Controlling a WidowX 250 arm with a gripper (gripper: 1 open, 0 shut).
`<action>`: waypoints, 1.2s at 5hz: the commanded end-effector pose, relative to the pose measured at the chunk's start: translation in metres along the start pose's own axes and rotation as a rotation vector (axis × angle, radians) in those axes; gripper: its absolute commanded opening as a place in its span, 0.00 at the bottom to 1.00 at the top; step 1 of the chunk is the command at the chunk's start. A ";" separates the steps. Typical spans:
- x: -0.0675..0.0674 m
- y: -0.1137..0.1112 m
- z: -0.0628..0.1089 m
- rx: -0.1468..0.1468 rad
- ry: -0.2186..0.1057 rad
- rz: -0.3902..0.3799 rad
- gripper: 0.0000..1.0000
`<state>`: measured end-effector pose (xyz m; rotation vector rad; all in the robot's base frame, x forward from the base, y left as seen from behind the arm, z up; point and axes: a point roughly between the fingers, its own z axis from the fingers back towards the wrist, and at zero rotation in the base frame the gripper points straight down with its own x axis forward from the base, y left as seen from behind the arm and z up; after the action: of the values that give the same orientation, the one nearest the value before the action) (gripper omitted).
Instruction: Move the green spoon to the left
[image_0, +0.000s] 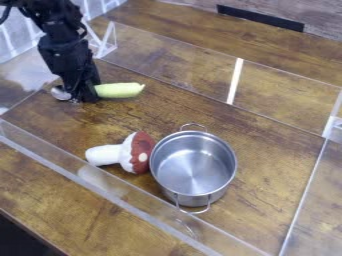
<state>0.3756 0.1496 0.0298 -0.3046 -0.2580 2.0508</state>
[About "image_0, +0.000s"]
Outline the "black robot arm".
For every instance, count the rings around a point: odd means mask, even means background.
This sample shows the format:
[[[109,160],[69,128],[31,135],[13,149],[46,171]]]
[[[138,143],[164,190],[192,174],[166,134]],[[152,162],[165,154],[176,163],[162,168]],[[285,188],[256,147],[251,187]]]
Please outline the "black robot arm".
[[[100,99],[94,86],[101,81],[80,7],[70,0],[0,0],[0,6],[5,7],[0,24],[17,8],[43,32],[37,50],[49,71],[62,81],[50,90],[53,97],[60,101],[94,103]]]

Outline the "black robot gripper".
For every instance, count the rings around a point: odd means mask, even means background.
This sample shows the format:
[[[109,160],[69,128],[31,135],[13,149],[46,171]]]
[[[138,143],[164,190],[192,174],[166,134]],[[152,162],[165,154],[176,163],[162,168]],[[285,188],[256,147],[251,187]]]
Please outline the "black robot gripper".
[[[41,38],[37,49],[50,72],[64,82],[66,99],[74,102],[97,102],[94,86],[101,84],[101,80],[88,41],[81,39],[53,43],[47,38]]]

